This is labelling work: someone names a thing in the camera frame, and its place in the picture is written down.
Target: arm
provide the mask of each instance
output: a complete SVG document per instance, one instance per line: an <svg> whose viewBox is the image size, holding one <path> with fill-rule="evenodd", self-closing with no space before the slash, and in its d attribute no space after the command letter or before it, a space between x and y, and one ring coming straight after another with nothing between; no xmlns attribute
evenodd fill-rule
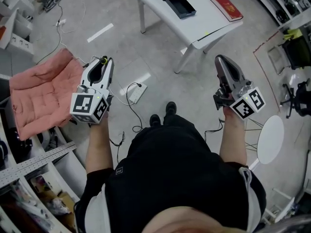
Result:
<svg viewBox="0 0 311 233"><path fill-rule="evenodd" d="M224 107L225 127L220 147L220 157L224 162L246 165L244 122L228 107Z"/></svg>
<svg viewBox="0 0 311 233"><path fill-rule="evenodd" d="M109 143L108 118L104 117L100 124L92 125L86 155L86 172L113 168Z"/></svg>

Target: red book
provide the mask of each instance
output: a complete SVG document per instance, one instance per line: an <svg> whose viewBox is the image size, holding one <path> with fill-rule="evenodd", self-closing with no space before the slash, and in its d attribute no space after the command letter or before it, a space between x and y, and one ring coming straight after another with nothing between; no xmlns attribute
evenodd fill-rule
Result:
<svg viewBox="0 0 311 233"><path fill-rule="evenodd" d="M236 21L243 18L243 15L230 2L230 0L211 0L216 7L224 14L229 21Z"/></svg>

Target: black cable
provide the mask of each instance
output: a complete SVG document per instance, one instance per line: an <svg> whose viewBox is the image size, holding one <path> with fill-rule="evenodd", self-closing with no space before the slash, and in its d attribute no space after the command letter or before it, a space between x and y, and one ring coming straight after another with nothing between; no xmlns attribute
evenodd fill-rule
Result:
<svg viewBox="0 0 311 233"><path fill-rule="evenodd" d="M219 125L218 125L218 129L217 130L206 130L205 132L204 132L204 140L205 140L205 142L206 142L206 134L207 133L215 133L215 132L218 132L218 131L220 131L220 130L222 130L223 129L223 123L225 122L224 120L221 120L220 118L218 119L219 120Z"/></svg>
<svg viewBox="0 0 311 233"><path fill-rule="evenodd" d="M122 133L122 140L121 140L121 142L120 142L119 144L114 143L114 142L109 138L109 141L110 141L114 146L118 147L118 153L117 153L117 162L118 162L118 164L119 164L119 148L120 148L120 146L122 145L122 143L124 142L124 140L125 140L125 133L124 133L124 131L123 131L123 133Z"/></svg>
<svg viewBox="0 0 311 233"><path fill-rule="evenodd" d="M62 16L63 16L63 8L62 8L62 6L59 5L59 2L58 2L57 5L58 5L58 6L61 8L61 10L62 10L62 14L61 14L61 16L59 17L59 19L58 19L58 21L57 21L57 22L59 23L60 19L61 19ZM58 41L58 44L57 44L56 48L54 48L54 50L53 50L52 52L50 52L49 54L45 55L41 60L43 60L45 57L48 57L51 53L53 53L53 52L58 48L58 46L59 46L59 44L60 44L60 33L58 32L58 27L56 27L56 31L57 31L57 33L58 33L58 35L59 35L59 41Z"/></svg>
<svg viewBox="0 0 311 233"><path fill-rule="evenodd" d="M137 113L132 109L132 107L131 107L131 105L130 105L130 102L129 102L129 100L128 100L128 96L127 96L128 88L130 88L131 86L133 86L133 85L135 85L135 84L138 85L139 87L141 87L141 84L139 84L139 83L136 83L136 82L131 83L131 84L127 87L127 89L126 89L126 100L127 100L128 105L130 106L130 109L134 112L134 114L138 117L138 119L139 119L139 121L140 121L140 126L139 126L139 125L134 126L134 127L132 128L132 131L134 131L135 133L139 133L140 131L143 130L142 122L141 122L140 117L137 115Z"/></svg>

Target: white table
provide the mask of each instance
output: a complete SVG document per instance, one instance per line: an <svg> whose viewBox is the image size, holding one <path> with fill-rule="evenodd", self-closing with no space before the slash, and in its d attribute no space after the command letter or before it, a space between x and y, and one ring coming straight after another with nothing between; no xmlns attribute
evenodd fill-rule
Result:
<svg viewBox="0 0 311 233"><path fill-rule="evenodd" d="M211 0L187 0L197 11L180 19L163 0L138 0L140 31L146 32L144 4L148 5L188 46L174 72L179 73L195 49L206 54L226 33L241 26L242 20L229 22Z"/></svg>
<svg viewBox="0 0 311 233"><path fill-rule="evenodd" d="M262 164L272 162L281 150L284 140L284 124L279 116L270 117L264 125L255 123L262 128L257 147L253 147L257 150L257 160L249 167L250 170L254 170L259 162Z"/></svg>

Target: person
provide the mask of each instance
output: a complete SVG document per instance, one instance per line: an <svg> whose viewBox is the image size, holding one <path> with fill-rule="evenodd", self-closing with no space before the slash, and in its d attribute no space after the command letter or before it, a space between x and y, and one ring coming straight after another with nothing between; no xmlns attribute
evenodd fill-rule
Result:
<svg viewBox="0 0 311 233"><path fill-rule="evenodd" d="M266 206L265 191L246 166L244 123L228 107L220 154L195 126L166 106L161 125L133 139L113 169L108 120L90 129L87 182L75 205L80 233L252 232Z"/></svg>

